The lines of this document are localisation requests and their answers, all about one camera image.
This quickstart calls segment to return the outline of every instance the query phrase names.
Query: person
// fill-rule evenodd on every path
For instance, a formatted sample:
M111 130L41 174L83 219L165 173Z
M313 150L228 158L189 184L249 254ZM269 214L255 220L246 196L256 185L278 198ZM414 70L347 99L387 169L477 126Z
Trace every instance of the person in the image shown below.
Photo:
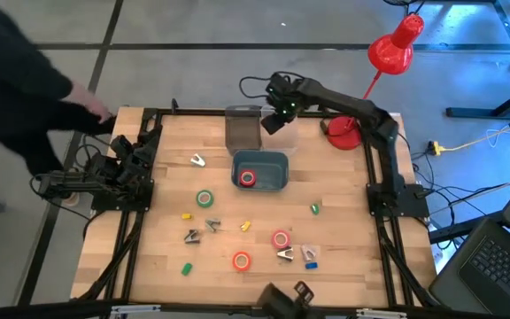
M63 170L50 130L109 134L114 117L102 101L60 73L0 10L0 143L32 176Z

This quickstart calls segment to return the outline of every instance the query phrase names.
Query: laptop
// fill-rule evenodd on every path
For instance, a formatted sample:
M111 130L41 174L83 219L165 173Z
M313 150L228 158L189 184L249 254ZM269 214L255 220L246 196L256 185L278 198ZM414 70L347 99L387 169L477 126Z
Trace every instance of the laptop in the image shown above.
M503 219L510 229L510 201ZM452 309L510 316L510 231L483 218L429 290Z

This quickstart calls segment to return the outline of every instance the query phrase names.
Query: laptop keyboard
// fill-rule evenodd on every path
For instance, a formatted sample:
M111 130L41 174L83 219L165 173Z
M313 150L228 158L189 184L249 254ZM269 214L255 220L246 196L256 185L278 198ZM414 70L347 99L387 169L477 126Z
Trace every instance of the laptop keyboard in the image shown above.
M469 262L510 295L510 252L486 238Z

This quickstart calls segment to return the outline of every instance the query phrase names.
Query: desk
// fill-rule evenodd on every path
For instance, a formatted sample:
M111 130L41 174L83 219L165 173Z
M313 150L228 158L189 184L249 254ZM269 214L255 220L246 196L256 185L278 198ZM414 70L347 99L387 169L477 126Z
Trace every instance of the desk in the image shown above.
M135 141L142 114L142 108L121 108L113 135ZM400 115L395 118L404 134ZM367 207L364 150L332 147L320 132L319 120L297 119L298 148L289 158L289 183L284 190L270 193L240 191L230 181L232 157L225 145L223 116L163 116L152 172L154 199L144 219L130 301L254 305L269 282L293 297L292 287L304 280L315 293L315 306L386 307L375 222ZM205 167L190 164L196 152L205 159ZM397 142L397 154L400 173L413 183L402 139ZM211 190L215 197L209 208L196 204L202 189ZM317 216L309 207L314 202L321 202ZM194 219L182 220L183 213L193 214ZM221 231L205 231L209 217L221 218ZM89 226L72 297L83 294L110 261L119 220L120 212L107 212ZM248 220L251 227L242 232L239 227ZM436 276L428 232L413 219L400 221L407 264L428 287ZM200 245L184 244L189 229L202 230ZM290 233L295 250L291 263L277 258L270 244L278 229ZM302 244L317 249L318 269L305 270ZM231 258L237 251L251 255L248 272L233 269ZM193 269L183 276L187 262ZM124 267L120 267L114 296L120 296ZM392 273L400 289L394 266ZM398 300L402 302L402 292Z

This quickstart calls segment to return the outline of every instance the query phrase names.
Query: blue object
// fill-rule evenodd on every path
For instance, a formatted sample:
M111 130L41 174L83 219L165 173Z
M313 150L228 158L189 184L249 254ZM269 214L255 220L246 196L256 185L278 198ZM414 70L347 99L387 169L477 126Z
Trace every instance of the blue object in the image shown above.
M249 169L257 181L251 187L239 183L239 175ZM289 159L281 152L241 150L234 155L231 182L240 190L280 191L289 182Z
M306 269L316 269L318 268L318 262L308 262L305 265Z

